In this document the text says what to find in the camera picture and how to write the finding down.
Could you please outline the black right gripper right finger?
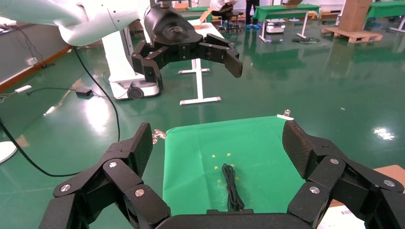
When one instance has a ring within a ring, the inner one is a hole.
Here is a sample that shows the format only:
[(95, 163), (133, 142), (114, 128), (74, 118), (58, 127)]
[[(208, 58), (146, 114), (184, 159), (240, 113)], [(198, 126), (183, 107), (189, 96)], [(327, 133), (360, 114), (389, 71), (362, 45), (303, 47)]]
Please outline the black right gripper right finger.
[(282, 144), (304, 184), (287, 213), (316, 228), (333, 200), (344, 204), (367, 229), (405, 226), (404, 186), (394, 178), (349, 159), (328, 139), (286, 121)]

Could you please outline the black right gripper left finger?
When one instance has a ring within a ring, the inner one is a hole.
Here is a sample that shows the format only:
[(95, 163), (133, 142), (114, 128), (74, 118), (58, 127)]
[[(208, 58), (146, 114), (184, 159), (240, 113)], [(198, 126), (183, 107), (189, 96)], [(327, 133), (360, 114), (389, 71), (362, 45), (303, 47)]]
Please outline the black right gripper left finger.
[(59, 184), (40, 223), (42, 229), (87, 229), (114, 204), (135, 229), (154, 229), (171, 216), (170, 207), (142, 180), (153, 150), (149, 123), (110, 145), (90, 168)]

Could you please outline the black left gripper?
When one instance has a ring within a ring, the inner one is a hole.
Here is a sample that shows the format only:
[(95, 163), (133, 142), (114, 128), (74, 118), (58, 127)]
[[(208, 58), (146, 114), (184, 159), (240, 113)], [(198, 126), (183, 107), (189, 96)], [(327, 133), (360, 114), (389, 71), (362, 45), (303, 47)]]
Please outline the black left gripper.
[(211, 33), (203, 38), (173, 7), (151, 6), (144, 25), (150, 41), (136, 45), (131, 54), (133, 69), (144, 75), (146, 82), (155, 83), (159, 92), (163, 90), (160, 70), (170, 62), (200, 58), (222, 63), (235, 78), (241, 77), (243, 64), (235, 44)]

